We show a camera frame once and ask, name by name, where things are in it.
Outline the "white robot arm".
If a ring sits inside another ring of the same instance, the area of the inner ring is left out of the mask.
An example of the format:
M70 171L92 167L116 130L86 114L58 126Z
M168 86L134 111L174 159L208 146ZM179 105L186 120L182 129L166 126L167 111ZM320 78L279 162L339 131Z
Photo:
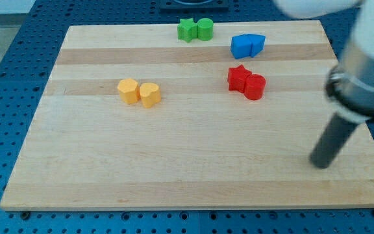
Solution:
M298 19L360 7L339 63L327 77L326 94L336 107L327 126L354 129L374 121L374 0L276 0L275 4Z

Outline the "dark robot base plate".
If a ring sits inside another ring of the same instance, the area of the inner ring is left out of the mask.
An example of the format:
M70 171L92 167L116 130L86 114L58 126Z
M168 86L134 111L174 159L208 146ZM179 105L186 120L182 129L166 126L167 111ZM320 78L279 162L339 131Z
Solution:
M230 0L158 0L160 11L227 10Z

